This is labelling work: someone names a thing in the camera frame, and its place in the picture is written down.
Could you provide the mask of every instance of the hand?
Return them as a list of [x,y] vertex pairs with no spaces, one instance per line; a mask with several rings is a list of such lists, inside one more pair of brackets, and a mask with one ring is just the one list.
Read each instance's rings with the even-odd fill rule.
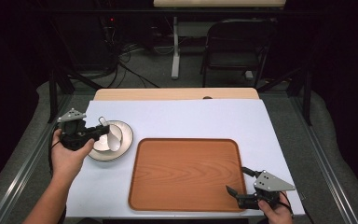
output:
[[64,184],[71,185],[83,165],[83,160],[92,151],[94,139],[90,139],[77,151],[64,147],[60,141],[61,129],[53,134],[51,159],[53,164],[53,180],[58,179]]
[[[281,203],[285,203],[287,205],[289,205],[289,202],[287,201],[286,197],[284,197],[284,195],[286,195],[286,192],[282,192],[280,193],[280,201]],[[268,223],[269,224],[292,224],[293,220],[292,220],[292,215],[290,214],[289,209],[287,209],[286,207],[278,204],[274,210],[272,210],[272,208],[269,206],[269,204],[264,201],[264,200],[260,200],[258,202],[258,206],[260,207],[260,210],[264,212],[264,214],[267,216],[268,218]]]

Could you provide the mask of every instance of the white desk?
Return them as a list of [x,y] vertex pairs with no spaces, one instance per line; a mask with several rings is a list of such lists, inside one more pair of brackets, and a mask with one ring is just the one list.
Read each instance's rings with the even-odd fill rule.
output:
[[[166,100],[164,92],[175,94],[175,89],[141,90],[150,92],[153,101],[145,101],[142,94],[129,101],[128,94],[134,90],[111,90],[119,92],[118,100],[106,101],[105,96],[96,97],[86,111],[87,126],[98,124],[98,118],[121,120],[133,129],[134,139],[130,149],[116,161],[95,161],[87,157],[75,179],[67,202],[68,217],[101,218],[236,218],[263,216],[259,210],[248,209],[240,213],[205,212],[141,212],[131,210],[128,197],[131,175],[138,143],[146,137],[229,138],[240,148],[243,166],[261,171],[267,170],[283,180],[294,184],[283,157],[269,115],[263,101],[247,89],[179,89],[188,99],[191,92],[200,96],[228,98],[227,93],[244,92],[252,99],[212,100]],[[255,192],[255,179],[245,175],[248,193]],[[288,191],[295,215],[304,215],[296,191]]]
[[[286,0],[154,0],[154,7],[284,7]],[[200,23],[200,30],[194,32],[195,25],[190,26],[189,33],[179,30],[177,17],[173,18],[173,62],[171,78],[179,78],[179,35],[182,36],[206,36],[211,23]]]

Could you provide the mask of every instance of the desk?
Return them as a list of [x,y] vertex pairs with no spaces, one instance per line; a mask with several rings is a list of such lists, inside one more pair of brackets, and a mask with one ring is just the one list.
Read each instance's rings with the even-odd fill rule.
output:
[[[284,7],[285,3],[286,0],[154,0],[154,7]],[[173,18],[173,61],[171,74],[172,79],[179,78],[179,35],[205,36],[211,25],[212,23],[201,23],[202,29],[196,32],[194,32],[194,28],[190,25],[190,33],[187,33],[186,31],[184,31],[184,29],[182,29],[181,31],[178,30],[179,23],[177,17]]]
[[[204,96],[211,96],[213,99],[199,100]],[[294,184],[267,110],[254,89],[99,90],[94,100],[89,103],[86,114],[88,126],[97,125],[100,116],[107,120],[117,119],[126,122],[133,129],[134,138],[126,154],[115,161],[95,161],[90,157],[84,160],[83,168],[69,192],[68,217],[263,216],[261,211],[250,209],[240,213],[131,210],[128,196],[136,148],[146,137],[230,138],[239,145],[242,165],[245,164],[254,170],[268,170]],[[255,192],[254,181],[254,178],[245,176],[248,193]],[[289,191],[288,196],[295,215],[304,215],[298,193]]]

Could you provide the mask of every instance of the chair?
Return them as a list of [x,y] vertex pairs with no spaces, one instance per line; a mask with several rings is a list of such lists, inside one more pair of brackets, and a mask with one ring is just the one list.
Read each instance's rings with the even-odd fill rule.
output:
[[224,20],[208,31],[200,73],[205,87],[207,69],[255,71],[254,87],[260,79],[269,43],[275,34],[271,21]]

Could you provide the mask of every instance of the brown tray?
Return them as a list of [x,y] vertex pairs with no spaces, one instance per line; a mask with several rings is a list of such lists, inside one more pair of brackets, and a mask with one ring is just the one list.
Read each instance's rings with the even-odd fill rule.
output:
[[138,145],[129,204],[140,211],[243,211],[226,185],[246,193],[233,140],[146,138]]

